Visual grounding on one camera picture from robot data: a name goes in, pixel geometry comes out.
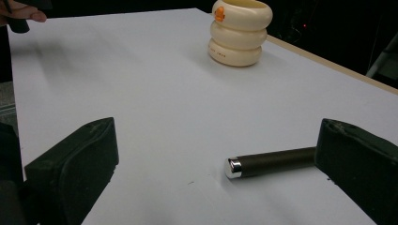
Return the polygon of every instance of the hand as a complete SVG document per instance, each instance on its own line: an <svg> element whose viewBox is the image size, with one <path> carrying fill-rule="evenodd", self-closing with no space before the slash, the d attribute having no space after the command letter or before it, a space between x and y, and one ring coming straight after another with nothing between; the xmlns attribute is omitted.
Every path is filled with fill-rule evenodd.
<svg viewBox="0 0 398 225"><path fill-rule="evenodd" d="M7 18L15 19L30 19L36 22L44 23L47 20L46 14L39 11L36 7L27 6L22 3L15 2L14 0L8 0L9 6L12 9L12 13L7 11L6 5L3 0L0 0L0 26L7 24Z"/></svg>

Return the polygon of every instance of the silver pen tip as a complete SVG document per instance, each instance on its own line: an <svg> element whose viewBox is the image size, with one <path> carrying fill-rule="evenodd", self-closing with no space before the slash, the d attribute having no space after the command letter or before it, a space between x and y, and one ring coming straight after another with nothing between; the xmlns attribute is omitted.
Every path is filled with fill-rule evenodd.
<svg viewBox="0 0 398 225"><path fill-rule="evenodd" d="M242 165L237 157L230 157L224 163L225 175L232 179L238 178L242 175Z"/></svg>

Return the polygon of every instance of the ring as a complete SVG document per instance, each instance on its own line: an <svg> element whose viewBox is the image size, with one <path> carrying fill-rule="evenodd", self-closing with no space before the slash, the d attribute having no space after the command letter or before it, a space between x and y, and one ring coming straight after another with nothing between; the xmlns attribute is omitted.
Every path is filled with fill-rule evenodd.
<svg viewBox="0 0 398 225"><path fill-rule="evenodd" d="M267 39L267 30L239 31L226 28L213 22L210 26L210 34L217 43L238 50L256 49Z"/></svg>
<svg viewBox="0 0 398 225"><path fill-rule="evenodd" d="M267 4L255 0L218 0L212 12L218 24L242 31L265 29L273 15Z"/></svg>
<svg viewBox="0 0 398 225"><path fill-rule="evenodd" d="M225 48L212 38L208 43L208 53L210 56L228 66L246 67L255 64L263 52L261 46L253 50L236 50Z"/></svg>

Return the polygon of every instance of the white table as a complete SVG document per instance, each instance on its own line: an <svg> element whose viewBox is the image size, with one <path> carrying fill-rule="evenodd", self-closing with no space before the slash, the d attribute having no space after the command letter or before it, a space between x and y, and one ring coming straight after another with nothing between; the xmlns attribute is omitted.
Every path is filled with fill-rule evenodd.
<svg viewBox="0 0 398 225"><path fill-rule="evenodd" d="M23 165L112 116L120 164L84 224L374 224L317 168L228 180L222 165L316 145L322 118L398 144L396 92L269 41L256 65L221 65L212 20L181 9L11 34Z"/></svg>

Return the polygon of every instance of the cup opening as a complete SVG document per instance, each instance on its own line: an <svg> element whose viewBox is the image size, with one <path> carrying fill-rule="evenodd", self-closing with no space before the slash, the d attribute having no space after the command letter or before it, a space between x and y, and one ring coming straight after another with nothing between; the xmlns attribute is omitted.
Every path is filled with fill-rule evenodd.
<svg viewBox="0 0 398 225"><path fill-rule="evenodd" d="M255 0L222 0L224 3L242 8L267 8L267 4Z"/></svg>

